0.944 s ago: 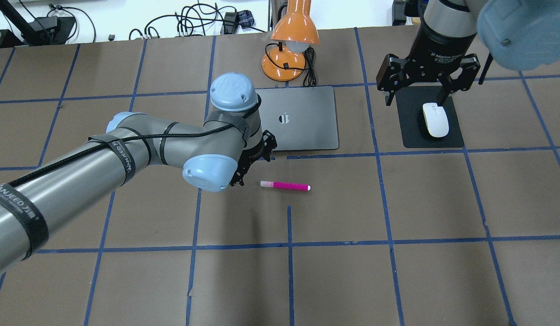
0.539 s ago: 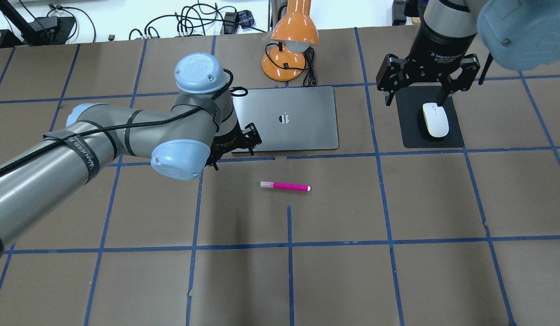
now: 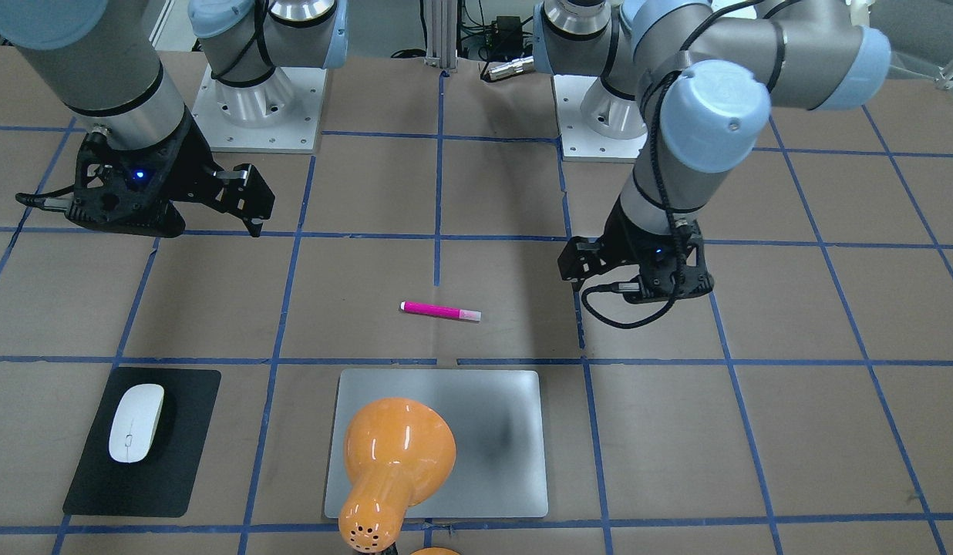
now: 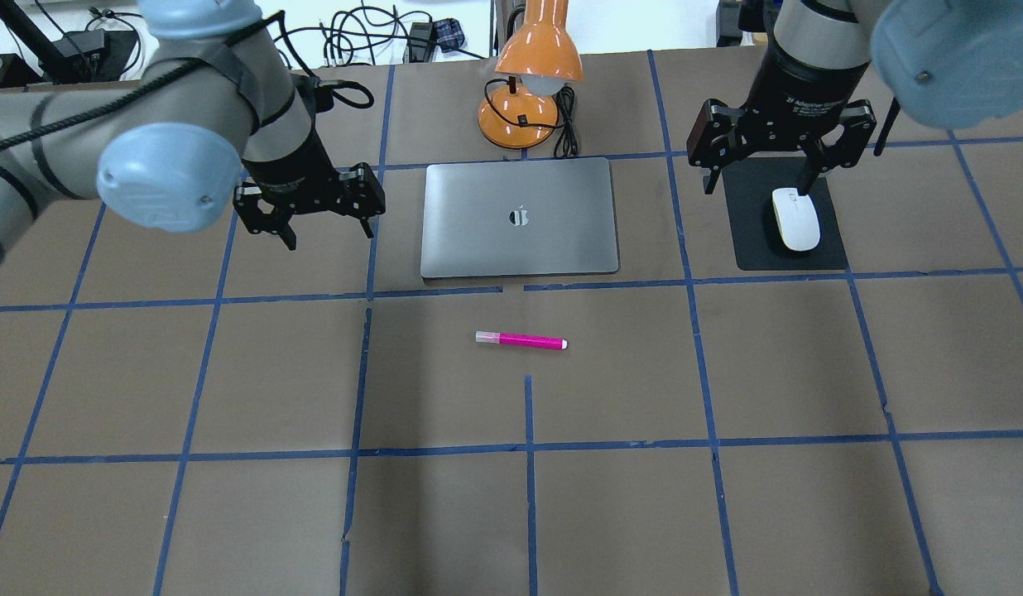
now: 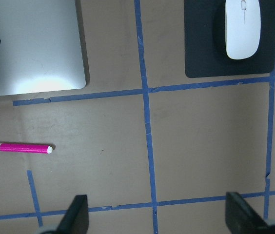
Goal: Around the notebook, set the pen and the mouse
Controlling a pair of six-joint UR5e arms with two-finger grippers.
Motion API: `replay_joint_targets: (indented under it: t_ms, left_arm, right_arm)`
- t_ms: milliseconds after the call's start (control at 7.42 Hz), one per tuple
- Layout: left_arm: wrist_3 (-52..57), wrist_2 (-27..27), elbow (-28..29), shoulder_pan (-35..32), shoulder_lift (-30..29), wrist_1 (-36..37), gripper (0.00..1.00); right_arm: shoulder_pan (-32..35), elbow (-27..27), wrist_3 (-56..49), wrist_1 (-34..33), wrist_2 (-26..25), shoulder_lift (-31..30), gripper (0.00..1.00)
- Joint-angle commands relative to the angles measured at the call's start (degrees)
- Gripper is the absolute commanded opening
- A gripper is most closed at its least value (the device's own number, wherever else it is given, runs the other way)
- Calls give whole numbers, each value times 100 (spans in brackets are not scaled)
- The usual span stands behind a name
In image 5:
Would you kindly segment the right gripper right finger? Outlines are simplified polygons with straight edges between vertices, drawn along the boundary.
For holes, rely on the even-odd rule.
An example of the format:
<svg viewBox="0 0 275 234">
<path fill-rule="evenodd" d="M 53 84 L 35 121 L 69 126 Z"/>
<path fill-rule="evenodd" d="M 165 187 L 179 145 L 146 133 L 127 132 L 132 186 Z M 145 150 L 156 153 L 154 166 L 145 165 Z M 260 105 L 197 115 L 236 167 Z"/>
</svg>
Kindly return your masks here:
<svg viewBox="0 0 275 234">
<path fill-rule="evenodd" d="M 237 192 L 227 192 L 225 223 L 232 234 L 273 234 L 274 229 Z"/>
</svg>

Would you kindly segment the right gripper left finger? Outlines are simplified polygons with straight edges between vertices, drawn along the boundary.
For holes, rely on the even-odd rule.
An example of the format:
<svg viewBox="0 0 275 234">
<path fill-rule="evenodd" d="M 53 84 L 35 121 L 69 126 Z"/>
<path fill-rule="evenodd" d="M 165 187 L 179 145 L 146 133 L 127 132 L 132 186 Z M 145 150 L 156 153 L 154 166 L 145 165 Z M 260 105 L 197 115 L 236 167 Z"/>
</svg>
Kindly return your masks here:
<svg viewBox="0 0 275 234">
<path fill-rule="evenodd" d="M 89 228 L 87 195 L 76 195 L 63 219 L 57 226 L 56 234 L 86 234 Z"/>
</svg>

